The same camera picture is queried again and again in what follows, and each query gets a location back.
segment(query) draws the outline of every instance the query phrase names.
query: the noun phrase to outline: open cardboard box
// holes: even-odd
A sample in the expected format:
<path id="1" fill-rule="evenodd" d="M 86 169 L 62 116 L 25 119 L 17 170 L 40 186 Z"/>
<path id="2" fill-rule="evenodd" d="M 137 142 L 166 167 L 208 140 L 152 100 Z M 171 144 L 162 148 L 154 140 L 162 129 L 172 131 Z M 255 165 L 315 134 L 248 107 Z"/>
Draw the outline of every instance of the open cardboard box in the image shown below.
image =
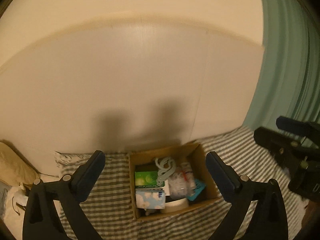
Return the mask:
<path id="1" fill-rule="evenodd" d="M 157 213 L 157 214 L 151 214 L 149 216 L 145 216 L 143 212 L 136 207 L 135 179 L 134 179 L 134 172 L 136 170 L 136 166 L 143 165 L 143 164 L 151 164 L 151 163 L 154 163 L 155 158 L 157 157 L 161 159 L 168 156 L 178 161 L 178 163 L 181 158 L 186 157 L 191 164 L 195 178 L 203 181 L 206 184 L 206 187 L 201 192 L 201 194 L 196 198 L 195 201 L 189 201 L 188 208 L 175 211 L 175 212 L 165 213 L 165 214 Z M 205 152 L 203 151 L 203 148 L 201 147 L 200 144 L 188 143 L 181 146 L 172 146 L 172 147 L 167 147 L 162 149 L 132 153 L 129 156 L 129 167 L 130 167 L 131 199 L 132 199 L 133 215 L 135 219 L 145 221 L 145 220 L 153 220 L 153 219 L 159 219 L 167 216 L 182 214 L 184 212 L 206 206 L 210 203 L 215 202 L 217 199 L 216 186 L 205 166 Z"/>

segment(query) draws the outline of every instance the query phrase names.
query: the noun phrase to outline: white wall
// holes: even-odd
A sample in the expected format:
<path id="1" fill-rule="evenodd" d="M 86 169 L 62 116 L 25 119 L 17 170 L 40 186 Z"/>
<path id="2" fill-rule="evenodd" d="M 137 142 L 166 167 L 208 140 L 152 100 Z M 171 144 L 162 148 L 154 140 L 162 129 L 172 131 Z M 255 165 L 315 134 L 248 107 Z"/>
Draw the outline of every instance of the white wall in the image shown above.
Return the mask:
<path id="1" fill-rule="evenodd" d="M 0 19 L 0 139 L 57 174 L 55 151 L 231 130 L 249 108 L 261 43 L 260 0 L 14 0 Z"/>

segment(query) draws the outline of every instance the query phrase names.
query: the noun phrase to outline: gray striped fabric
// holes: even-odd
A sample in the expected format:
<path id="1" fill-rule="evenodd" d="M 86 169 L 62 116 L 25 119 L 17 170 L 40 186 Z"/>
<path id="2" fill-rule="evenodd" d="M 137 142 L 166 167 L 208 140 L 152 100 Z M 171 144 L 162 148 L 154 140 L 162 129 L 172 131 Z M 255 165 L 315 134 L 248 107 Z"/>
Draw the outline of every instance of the gray striped fabric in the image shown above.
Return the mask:
<path id="1" fill-rule="evenodd" d="M 275 178 L 281 188 L 286 207 L 289 239 L 301 228 L 305 204 L 287 188 L 289 179 L 270 157 L 268 151 L 255 144 L 253 132 L 240 127 L 229 133 L 198 140 L 205 151 L 216 151 L 221 159 L 240 174 L 252 180 L 267 182 Z M 61 175 L 72 174 L 90 155 L 57 154 Z M 204 208 L 150 222 L 133 219 L 129 163 L 126 153 L 107 153 L 106 166 L 88 199 L 81 203 L 84 213 L 103 239 L 208 239 L 227 214 L 230 204 L 221 195 Z M 235 239 L 240 238 L 250 222 L 256 203 L 252 203 Z M 61 211 L 60 219 L 68 236 L 76 239 Z"/>

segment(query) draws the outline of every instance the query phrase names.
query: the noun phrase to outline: beige cushion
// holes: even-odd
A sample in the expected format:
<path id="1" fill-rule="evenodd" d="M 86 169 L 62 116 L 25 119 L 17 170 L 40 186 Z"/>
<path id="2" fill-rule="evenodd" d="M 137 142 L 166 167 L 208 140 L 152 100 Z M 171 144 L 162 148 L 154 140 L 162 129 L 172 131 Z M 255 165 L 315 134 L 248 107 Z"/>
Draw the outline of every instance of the beige cushion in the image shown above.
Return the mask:
<path id="1" fill-rule="evenodd" d="M 0 142 L 0 180 L 10 186 L 19 183 L 32 184 L 38 178 L 36 171 L 28 166 L 10 147 Z"/>

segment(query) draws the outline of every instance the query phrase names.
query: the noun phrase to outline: blue floral tissue pack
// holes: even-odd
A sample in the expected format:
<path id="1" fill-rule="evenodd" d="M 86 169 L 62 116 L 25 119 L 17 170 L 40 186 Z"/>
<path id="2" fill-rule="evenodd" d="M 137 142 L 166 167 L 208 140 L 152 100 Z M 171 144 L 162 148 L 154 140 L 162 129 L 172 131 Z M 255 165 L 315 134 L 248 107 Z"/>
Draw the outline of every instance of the blue floral tissue pack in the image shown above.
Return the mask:
<path id="1" fill-rule="evenodd" d="M 164 190 L 136 189 L 137 208 L 143 209 L 164 209 Z"/>

